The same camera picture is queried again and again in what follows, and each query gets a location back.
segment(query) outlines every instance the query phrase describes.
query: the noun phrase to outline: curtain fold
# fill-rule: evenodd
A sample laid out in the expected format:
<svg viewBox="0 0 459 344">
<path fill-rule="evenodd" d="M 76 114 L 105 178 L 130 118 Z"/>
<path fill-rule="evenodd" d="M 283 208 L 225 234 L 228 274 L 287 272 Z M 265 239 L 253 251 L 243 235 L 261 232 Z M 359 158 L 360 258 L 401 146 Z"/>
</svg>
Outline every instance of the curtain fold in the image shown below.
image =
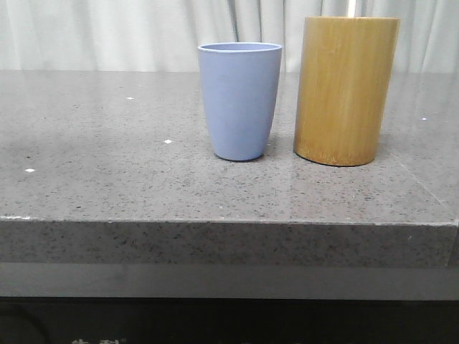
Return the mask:
<svg viewBox="0 0 459 344">
<path fill-rule="evenodd" d="M 457 72 L 459 1 L 357 0 L 358 16 L 402 19 L 394 70 Z M 0 68 L 196 72 L 197 45 L 273 42 L 300 69 L 306 16 L 345 0 L 0 0 Z"/>
</svg>

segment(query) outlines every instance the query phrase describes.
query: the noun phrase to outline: countertop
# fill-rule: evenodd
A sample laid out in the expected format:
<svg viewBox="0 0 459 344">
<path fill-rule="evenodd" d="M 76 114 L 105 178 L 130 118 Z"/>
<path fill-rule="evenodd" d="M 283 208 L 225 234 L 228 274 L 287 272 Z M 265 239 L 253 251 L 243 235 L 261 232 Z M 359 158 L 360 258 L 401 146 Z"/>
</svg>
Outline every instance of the countertop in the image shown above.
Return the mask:
<svg viewBox="0 0 459 344">
<path fill-rule="evenodd" d="M 0 72 L 0 262 L 459 265 L 459 78 L 392 77 L 375 161 L 216 157 L 197 73 Z"/>
</svg>

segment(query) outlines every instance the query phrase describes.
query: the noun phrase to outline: bamboo container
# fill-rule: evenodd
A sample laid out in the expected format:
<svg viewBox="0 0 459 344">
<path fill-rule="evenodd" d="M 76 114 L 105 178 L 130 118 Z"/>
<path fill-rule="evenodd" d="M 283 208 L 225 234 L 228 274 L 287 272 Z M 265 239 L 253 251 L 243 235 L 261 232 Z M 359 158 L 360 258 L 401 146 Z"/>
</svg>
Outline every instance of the bamboo container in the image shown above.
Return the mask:
<svg viewBox="0 0 459 344">
<path fill-rule="evenodd" d="M 306 18 L 294 150 L 317 163 L 374 160 L 399 19 Z"/>
</svg>

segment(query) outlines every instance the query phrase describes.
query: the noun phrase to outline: granite surface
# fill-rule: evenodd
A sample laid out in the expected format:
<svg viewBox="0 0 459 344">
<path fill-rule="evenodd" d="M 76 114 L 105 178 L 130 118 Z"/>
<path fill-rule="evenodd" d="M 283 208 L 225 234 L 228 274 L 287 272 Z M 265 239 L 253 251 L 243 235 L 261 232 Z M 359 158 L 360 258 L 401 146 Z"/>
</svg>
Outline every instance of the granite surface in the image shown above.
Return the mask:
<svg viewBox="0 0 459 344">
<path fill-rule="evenodd" d="M 293 152 L 296 74 L 246 163 L 212 153 L 198 74 L 0 78 L 0 261 L 459 264 L 457 75 L 394 75 L 377 158 L 352 168 Z"/>
</svg>

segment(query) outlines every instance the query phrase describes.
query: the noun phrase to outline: cup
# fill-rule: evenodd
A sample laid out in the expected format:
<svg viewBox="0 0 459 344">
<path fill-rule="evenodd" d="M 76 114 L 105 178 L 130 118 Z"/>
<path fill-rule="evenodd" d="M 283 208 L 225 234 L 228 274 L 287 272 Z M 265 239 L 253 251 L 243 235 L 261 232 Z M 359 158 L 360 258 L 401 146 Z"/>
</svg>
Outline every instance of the cup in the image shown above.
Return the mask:
<svg viewBox="0 0 459 344">
<path fill-rule="evenodd" d="M 332 166 L 373 161 L 399 19 L 306 18 L 295 152 Z"/>
<path fill-rule="evenodd" d="M 260 157 L 273 123 L 282 46 L 230 42 L 198 47 L 207 130 L 231 161 Z"/>
</svg>

